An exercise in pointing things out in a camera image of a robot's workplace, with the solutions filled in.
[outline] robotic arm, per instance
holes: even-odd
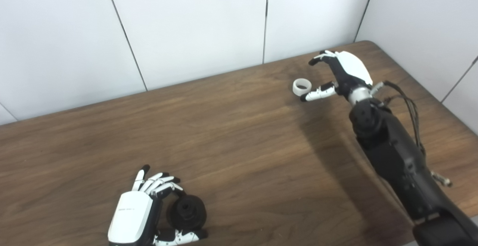
[[[416,222],[413,235],[420,246],[477,246],[478,227],[443,193],[435,181],[451,182],[430,171],[425,150],[412,140],[386,103],[373,95],[383,86],[398,90],[411,107],[410,99],[388,81],[372,87],[372,79],[362,61],[349,52],[321,52],[309,64],[326,62],[336,82],[304,94],[304,102],[338,94],[352,105],[349,119],[376,173],[384,178],[398,196],[410,218]]]

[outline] white ring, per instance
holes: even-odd
[[[306,93],[309,93],[311,89],[312,89],[312,83],[309,80],[304,78],[299,78],[295,80],[294,83],[292,84],[292,92],[294,92],[294,94],[296,94],[297,96],[302,96]]]

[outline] white wall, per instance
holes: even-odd
[[[478,54],[478,0],[370,0],[370,40],[442,101]]]
[[[17,119],[145,91],[111,0],[0,0],[0,14],[0,103]]]
[[[11,115],[23,120],[350,43],[367,0],[269,0],[268,18],[267,0],[114,2],[119,17],[111,0],[0,0],[0,103]],[[11,115],[1,111],[0,124]]]
[[[264,62],[352,43],[368,0],[269,0]]]
[[[475,63],[443,102],[456,117],[465,122],[476,134],[478,134],[477,93],[478,65]]]
[[[262,63],[266,0],[114,0],[148,89]]]

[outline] wooden table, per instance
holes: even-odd
[[[429,166],[478,214],[478,138],[373,43],[334,50],[416,100]],[[411,222],[354,140],[348,102],[292,94],[297,78],[333,79],[324,63],[307,66],[316,54],[0,127],[0,244],[107,245],[118,198],[146,163],[205,202],[209,238],[197,246],[411,241]],[[406,106],[392,110],[411,130]]]

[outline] black cable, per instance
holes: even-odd
[[[420,139],[420,126],[419,126],[419,121],[418,121],[418,108],[415,104],[415,102],[411,99],[408,98],[405,92],[401,90],[399,86],[396,84],[390,82],[390,81],[384,81],[384,85],[390,86],[391,88],[395,89],[400,95],[395,95],[388,97],[384,100],[384,105],[387,106],[392,100],[396,98],[402,98],[408,108],[408,112],[410,113],[410,118],[412,119],[412,125],[413,125],[413,132],[415,134],[415,143],[417,144],[417,147],[420,149],[422,154],[426,156],[426,150],[425,147],[423,146],[423,143]]]

